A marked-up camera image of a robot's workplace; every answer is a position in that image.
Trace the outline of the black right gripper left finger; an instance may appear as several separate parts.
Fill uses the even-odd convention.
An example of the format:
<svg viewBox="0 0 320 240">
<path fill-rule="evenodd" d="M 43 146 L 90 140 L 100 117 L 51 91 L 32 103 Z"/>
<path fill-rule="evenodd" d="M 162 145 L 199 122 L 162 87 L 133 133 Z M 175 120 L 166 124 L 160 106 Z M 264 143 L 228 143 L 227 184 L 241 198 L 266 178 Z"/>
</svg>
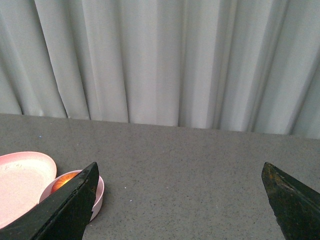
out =
<svg viewBox="0 0 320 240">
<path fill-rule="evenodd" d="M 81 240 L 93 214 L 99 168 L 91 163 L 37 206 L 0 230 L 2 240 Z"/>
</svg>

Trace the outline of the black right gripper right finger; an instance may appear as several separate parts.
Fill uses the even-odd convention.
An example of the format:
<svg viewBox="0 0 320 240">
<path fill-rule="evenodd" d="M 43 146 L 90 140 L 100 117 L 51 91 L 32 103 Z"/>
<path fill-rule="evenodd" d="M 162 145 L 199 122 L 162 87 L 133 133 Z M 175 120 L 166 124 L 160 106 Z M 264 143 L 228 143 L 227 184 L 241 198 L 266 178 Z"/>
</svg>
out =
<svg viewBox="0 0 320 240">
<path fill-rule="evenodd" d="M 320 238 L 320 194 L 265 162 L 261 179 L 269 204 L 286 240 Z"/>
</svg>

